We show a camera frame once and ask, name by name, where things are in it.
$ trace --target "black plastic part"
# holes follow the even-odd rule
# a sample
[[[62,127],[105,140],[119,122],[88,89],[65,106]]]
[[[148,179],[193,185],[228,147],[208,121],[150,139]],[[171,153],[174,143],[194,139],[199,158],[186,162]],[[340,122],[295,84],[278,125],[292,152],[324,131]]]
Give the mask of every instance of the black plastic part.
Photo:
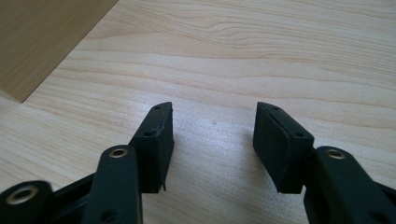
[[[133,147],[116,146],[103,152],[82,223],[142,223]]]
[[[396,223],[394,204],[344,150],[319,147],[306,171],[304,205],[311,224]]]
[[[301,193],[303,160],[312,153],[314,136],[285,111],[258,102],[253,146],[277,191]]]
[[[130,146],[136,149],[141,193],[158,193],[169,169],[173,139],[172,103],[155,105],[138,128]]]
[[[94,174],[88,175],[73,184],[55,191],[53,207],[54,214],[50,223],[69,224],[80,223],[87,204]]]
[[[53,200],[50,184],[29,181],[7,189],[0,195],[1,224],[45,223]]]
[[[390,199],[390,201],[393,203],[393,206],[396,207],[396,190],[379,183],[376,184],[381,188],[382,192]]]

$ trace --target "wooden table surface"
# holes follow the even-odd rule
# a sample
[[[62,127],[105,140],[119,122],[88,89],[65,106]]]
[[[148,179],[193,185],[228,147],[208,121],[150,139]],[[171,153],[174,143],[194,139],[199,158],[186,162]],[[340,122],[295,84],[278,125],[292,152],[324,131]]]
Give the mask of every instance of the wooden table surface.
[[[257,102],[396,189],[395,71],[392,0],[120,0],[23,104],[1,95],[0,190],[94,172],[171,101],[167,191],[143,196],[145,223],[306,223],[254,152]]]

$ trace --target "screw hole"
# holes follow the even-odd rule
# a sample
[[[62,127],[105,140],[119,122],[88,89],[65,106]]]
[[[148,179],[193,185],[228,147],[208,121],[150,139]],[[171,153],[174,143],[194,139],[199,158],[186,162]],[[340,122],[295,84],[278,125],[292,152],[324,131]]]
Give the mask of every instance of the screw hole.
[[[100,219],[103,222],[109,223],[109,222],[113,222],[117,219],[118,216],[118,211],[117,209],[107,209],[106,211],[104,211],[102,213],[102,215],[100,216]]]
[[[389,223],[389,218],[380,212],[370,211],[369,216],[379,223]]]
[[[125,156],[128,153],[128,150],[123,148],[118,148],[110,152],[110,157],[112,158],[120,158]]]
[[[15,190],[7,198],[8,204],[20,204],[31,200],[38,193],[38,188],[35,186],[25,186]]]
[[[302,133],[295,133],[294,135],[296,135],[296,137],[304,137]]]
[[[335,150],[335,149],[327,149],[326,153],[328,156],[330,156],[331,158],[337,159],[337,160],[343,160],[346,158],[346,156],[344,155],[344,153]]]

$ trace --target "black linkage arm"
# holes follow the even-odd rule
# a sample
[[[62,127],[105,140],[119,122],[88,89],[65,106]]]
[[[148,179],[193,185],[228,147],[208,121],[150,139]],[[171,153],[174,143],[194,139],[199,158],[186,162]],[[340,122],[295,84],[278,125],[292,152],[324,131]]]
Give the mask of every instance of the black linkage arm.
[[[103,152],[95,174],[55,192],[45,181],[7,189],[0,195],[0,223],[143,223],[141,193],[165,189],[172,123],[172,103],[155,105],[129,145]]]
[[[281,108],[258,103],[253,146],[281,193],[301,193],[310,223],[396,223],[396,191],[375,183],[352,155],[313,148],[314,137]]]

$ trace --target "wood grain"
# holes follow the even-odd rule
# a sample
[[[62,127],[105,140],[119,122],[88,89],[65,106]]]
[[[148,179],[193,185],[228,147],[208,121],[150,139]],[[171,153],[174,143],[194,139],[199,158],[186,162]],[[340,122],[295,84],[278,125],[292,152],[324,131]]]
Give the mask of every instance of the wood grain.
[[[396,189],[394,1],[119,1],[19,105],[0,98],[0,190],[55,189],[174,104],[166,192],[145,223],[306,223],[254,153],[256,104],[278,105]]]
[[[117,0],[0,0],[0,89],[23,102]]]

